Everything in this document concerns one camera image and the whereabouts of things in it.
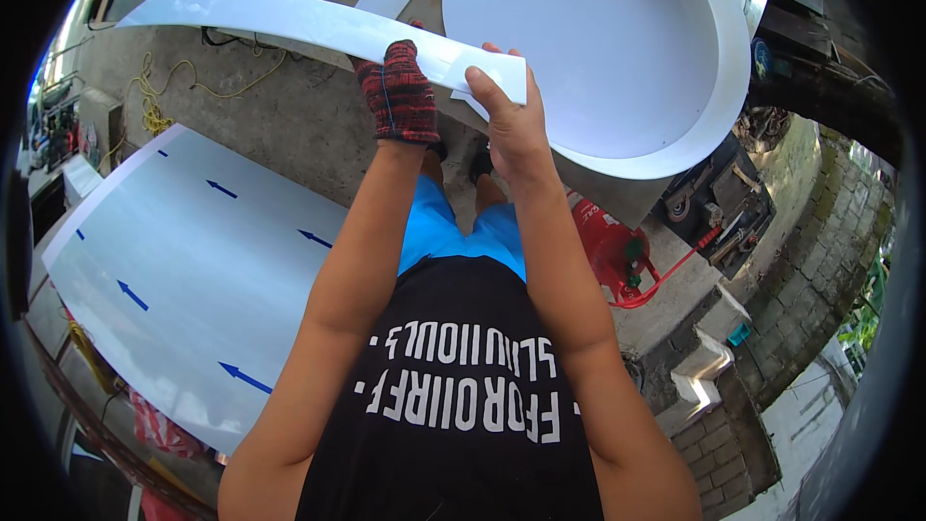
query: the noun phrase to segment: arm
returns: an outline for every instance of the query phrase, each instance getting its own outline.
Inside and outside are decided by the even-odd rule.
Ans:
[[[491,116],[492,163],[511,189],[528,294],[582,407],[605,517],[698,519],[691,472],[624,369],[608,303],[553,164],[540,90],[530,68],[528,74],[526,107],[511,103],[475,67],[467,80]]]
[[[433,121],[426,113],[428,101],[434,106],[434,96],[427,99],[431,89],[418,71],[414,52],[405,52],[398,63],[390,58],[397,44],[401,43],[387,52],[384,68],[367,62],[354,65],[378,118],[379,148],[318,270],[283,372],[222,476],[218,512],[225,521],[294,518],[312,455],[344,378],[395,288],[425,151],[424,145],[403,141],[437,139],[436,110]],[[409,57],[417,75],[408,68]],[[392,74],[396,66],[399,73]],[[423,85],[410,85],[410,77]],[[378,110],[387,106],[386,93],[392,95],[392,87],[399,85],[398,95],[389,97],[392,113],[384,124]],[[416,93],[423,100],[406,100]],[[410,105],[415,113],[404,115],[402,110]],[[406,118],[414,124],[406,124]]]

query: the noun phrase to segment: red gas cylinder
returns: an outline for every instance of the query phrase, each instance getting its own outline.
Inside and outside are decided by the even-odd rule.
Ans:
[[[649,241],[642,229],[631,230],[585,199],[572,209],[572,217],[598,283],[614,294],[616,301],[609,304],[631,309],[649,302],[659,287],[660,276],[649,260]],[[643,270],[648,270],[654,281],[646,293],[639,287]]]

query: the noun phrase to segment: blue arrow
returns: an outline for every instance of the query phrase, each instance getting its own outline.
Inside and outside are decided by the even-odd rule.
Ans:
[[[307,232],[307,231],[303,231],[303,230],[301,230],[301,229],[299,230],[299,233],[302,234],[302,235],[305,236],[305,237],[308,237],[308,238],[311,239],[312,241],[317,241],[319,244],[321,244],[322,246],[324,246],[324,247],[326,247],[326,248],[330,248],[330,247],[331,247],[331,244],[330,244],[330,243],[328,243],[328,242],[325,241],[324,239],[322,239],[322,238],[316,236],[315,234],[309,233],[309,232]]]
[[[129,294],[129,298],[135,300],[135,303],[142,307],[142,310],[145,312],[148,311],[148,304],[142,302],[142,299],[135,295],[135,292],[129,289],[129,285],[121,280],[116,280],[119,282],[119,287],[122,288],[122,293]]]
[[[226,190],[224,187],[222,187],[221,185],[219,185],[219,184],[216,183],[215,181],[209,181],[209,180],[207,179],[207,180],[205,180],[205,182],[208,183],[208,184],[209,184],[210,186],[212,186],[213,188],[215,188],[216,190],[219,190],[219,191],[221,191],[222,193],[231,196],[233,199],[235,199],[235,200],[238,199],[238,196],[237,196],[236,194],[232,193],[231,191]]]
[[[232,378],[241,378],[244,382],[248,383],[252,387],[260,388],[267,394],[270,394],[271,392],[273,392],[273,388],[270,388],[263,382],[260,382],[259,380],[255,380],[251,376],[246,375],[241,370],[239,370],[237,366],[226,365],[225,363],[219,363],[219,364],[222,365],[222,368],[224,368],[225,371],[228,372]]]

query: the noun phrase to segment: black t-shirt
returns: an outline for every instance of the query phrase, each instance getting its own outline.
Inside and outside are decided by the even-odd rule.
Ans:
[[[579,408],[520,278],[462,256],[402,274],[296,519],[601,518]]]

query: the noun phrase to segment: red hose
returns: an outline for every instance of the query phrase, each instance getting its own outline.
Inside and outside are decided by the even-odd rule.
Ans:
[[[657,280],[653,284],[653,286],[650,287],[650,289],[648,289],[646,292],[641,294],[639,298],[634,298],[633,300],[628,300],[624,302],[608,302],[608,303],[611,304],[611,306],[613,307],[625,308],[625,309],[638,308],[646,304],[647,302],[649,302],[650,298],[653,297],[653,295],[655,294],[655,291],[658,290],[659,287],[662,286],[662,283],[666,281],[666,278],[672,275],[675,272],[675,270],[678,270],[679,267],[683,263],[685,263],[686,260],[688,260],[688,258],[695,255],[696,251],[698,251],[699,249],[703,249],[708,244],[710,244],[713,241],[713,239],[717,237],[720,233],[721,233],[720,226],[712,227],[710,231],[708,232],[708,234],[705,237],[702,237],[701,240],[697,242],[697,245],[694,248],[692,248],[691,251],[685,254],[685,256],[681,260],[679,260],[678,263],[676,263],[668,272],[666,272],[666,274],[663,277]]]

